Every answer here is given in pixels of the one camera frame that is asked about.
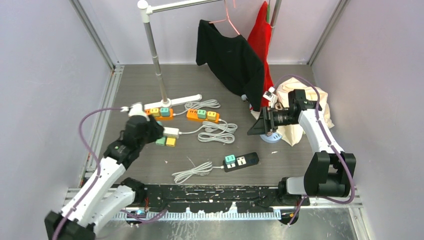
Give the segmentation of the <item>black power strip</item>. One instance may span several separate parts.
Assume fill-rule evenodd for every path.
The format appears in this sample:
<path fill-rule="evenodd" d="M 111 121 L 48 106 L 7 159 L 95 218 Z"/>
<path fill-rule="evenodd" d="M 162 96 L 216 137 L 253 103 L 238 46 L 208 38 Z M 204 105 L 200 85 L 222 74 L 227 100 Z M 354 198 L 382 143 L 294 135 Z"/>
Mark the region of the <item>black power strip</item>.
<path fill-rule="evenodd" d="M 226 173 L 258 165 L 260 162 L 259 156 L 256 152 L 251 152 L 235 157 L 236 161 L 233 164 L 226 165 L 225 160 L 223 160 L 223 169 Z"/>

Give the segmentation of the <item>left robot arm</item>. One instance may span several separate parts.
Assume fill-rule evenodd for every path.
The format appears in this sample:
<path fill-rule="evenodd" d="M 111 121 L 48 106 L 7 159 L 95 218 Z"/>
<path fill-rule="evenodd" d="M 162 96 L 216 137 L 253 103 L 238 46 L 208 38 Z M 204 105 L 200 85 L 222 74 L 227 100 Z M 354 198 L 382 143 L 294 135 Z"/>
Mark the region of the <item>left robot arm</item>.
<path fill-rule="evenodd" d="M 109 144 L 98 160 L 95 173 L 59 212 L 44 219 L 50 240 L 94 240 L 108 221 L 121 209 L 146 200 L 144 184 L 126 178 L 110 196 L 105 194 L 139 157 L 146 144 L 164 136 L 164 127 L 152 115 L 129 117 L 119 138 Z"/>

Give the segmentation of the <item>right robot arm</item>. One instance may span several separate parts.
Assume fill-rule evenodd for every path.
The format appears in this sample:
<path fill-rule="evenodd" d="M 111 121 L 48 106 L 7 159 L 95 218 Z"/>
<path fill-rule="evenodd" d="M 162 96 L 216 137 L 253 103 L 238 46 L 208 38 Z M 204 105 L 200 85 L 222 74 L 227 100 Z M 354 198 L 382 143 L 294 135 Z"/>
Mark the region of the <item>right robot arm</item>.
<path fill-rule="evenodd" d="M 299 125 L 305 132 L 313 157 L 304 176 L 282 179 L 283 188 L 277 198 L 283 205 L 291 205 L 297 196 L 348 197 L 352 194 L 356 158 L 336 142 L 323 120 L 318 101 L 308 100 L 303 89 L 288 93 L 288 108 L 263 107 L 255 124 L 247 134 L 264 135 L 278 127 Z"/>

